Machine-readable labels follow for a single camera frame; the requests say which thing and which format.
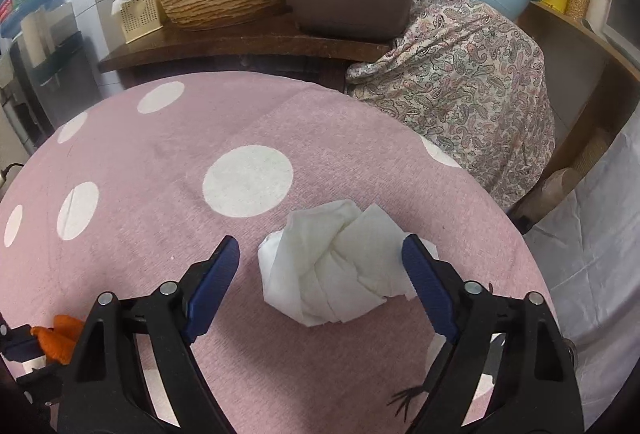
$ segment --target white plastic sheet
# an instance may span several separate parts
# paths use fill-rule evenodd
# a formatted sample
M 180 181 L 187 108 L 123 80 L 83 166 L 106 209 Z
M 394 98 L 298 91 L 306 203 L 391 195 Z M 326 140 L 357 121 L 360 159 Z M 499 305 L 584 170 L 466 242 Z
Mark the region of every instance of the white plastic sheet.
M 586 426 L 640 356 L 640 111 L 576 189 L 525 236 L 578 348 Z

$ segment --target blue gripper pad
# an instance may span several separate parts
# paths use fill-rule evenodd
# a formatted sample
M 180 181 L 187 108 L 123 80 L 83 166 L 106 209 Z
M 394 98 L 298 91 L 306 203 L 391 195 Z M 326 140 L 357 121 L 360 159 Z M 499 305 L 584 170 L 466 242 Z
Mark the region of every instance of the blue gripper pad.
M 433 257 L 420 243 L 417 235 L 409 235 L 402 243 L 402 264 L 414 285 L 422 307 L 427 312 L 431 325 L 437 334 L 443 335 L 451 343 L 458 338 L 458 326 L 454 320 L 453 302 L 433 270 Z
M 187 304 L 187 325 L 182 333 L 191 343 L 209 330 L 239 262 L 240 245 L 231 237 Z

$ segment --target orange object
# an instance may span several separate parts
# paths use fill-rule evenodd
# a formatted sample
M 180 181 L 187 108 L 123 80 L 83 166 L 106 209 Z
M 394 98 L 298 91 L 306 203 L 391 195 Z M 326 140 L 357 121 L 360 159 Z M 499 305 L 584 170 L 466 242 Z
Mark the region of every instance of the orange object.
M 69 315 L 56 315 L 53 318 L 53 328 L 36 326 L 31 328 L 31 335 L 38 339 L 40 348 L 47 355 L 47 359 L 60 362 L 68 366 L 74 354 L 76 343 L 84 328 L 84 322 Z

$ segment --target metal screw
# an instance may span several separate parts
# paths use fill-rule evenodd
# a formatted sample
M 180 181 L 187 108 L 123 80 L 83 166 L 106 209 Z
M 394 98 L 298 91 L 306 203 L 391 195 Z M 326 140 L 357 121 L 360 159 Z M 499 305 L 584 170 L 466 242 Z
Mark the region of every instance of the metal screw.
M 465 291 L 471 295 L 478 295 L 482 292 L 482 286 L 475 280 L 469 280 L 465 282 Z
M 542 303 L 544 303 L 544 301 L 545 298 L 537 291 L 532 291 L 531 293 L 529 293 L 529 302 L 531 302 L 532 304 L 540 306 Z
M 107 304 L 110 304 L 112 300 L 113 300 L 113 293 L 106 291 L 98 297 L 98 304 L 100 306 L 106 306 Z
M 162 286 L 160 287 L 160 292 L 162 293 L 162 295 L 172 295 L 177 289 L 178 285 L 175 282 L 169 281 L 162 284 Z

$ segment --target wooden shelf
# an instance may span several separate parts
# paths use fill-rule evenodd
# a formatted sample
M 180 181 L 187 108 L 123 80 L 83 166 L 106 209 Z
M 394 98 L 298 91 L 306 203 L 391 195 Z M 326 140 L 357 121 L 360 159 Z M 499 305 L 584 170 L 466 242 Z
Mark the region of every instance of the wooden shelf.
M 578 22 L 576 22 L 572 18 L 569 18 L 565 14 L 562 14 L 561 12 L 556 11 L 553 8 L 550 8 L 546 4 L 543 4 L 542 2 L 532 2 L 530 7 L 527 9 L 527 11 L 525 11 L 525 13 L 528 13 L 533 8 L 538 8 L 540 10 L 543 10 L 544 12 L 546 12 L 548 14 L 551 14 L 551 15 L 557 17 L 559 20 L 562 20 L 563 22 L 565 22 L 565 23 L 569 24 L 570 26 L 574 27 L 574 29 L 576 29 L 580 33 L 582 33 L 583 36 L 588 38 L 595 45 L 597 45 L 598 47 L 602 48 L 602 50 L 604 52 L 606 52 L 612 59 L 617 61 L 622 67 L 626 68 L 626 70 L 628 70 L 628 72 L 631 75 L 633 75 L 638 81 L 640 81 L 640 70 L 638 70 L 634 66 L 634 64 L 629 62 L 629 60 L 623 54 L 621 54 L 616 48 L 614 48 L 606 40 L 603 40 L 598 35 L 596 35 L 595 33 L 591 32 L 585 26 L 583 26 L 582 24 L 579 24 Z
M 596 129 L 603 129 L 612 139 L 620 132 L 640 100 L 640 71 L 608 42 L 545 4 L 531 3 L 518 25 L 545 53 L 548 88 L 562 88 L 574 78 L 589 81 L 593 88 L 570 122 L 566 138 L 556 147 L 542 182 L 553 172 L 572 166 Z
M 226 28 L 186 31 L 172 24 L 115 49 L 98 64 L 100 72 L 185 58 L 229 54 L 312 56 L 347 62 L 375 62 L 388 44 L 305 35 L 292 14 L 268 17 Z

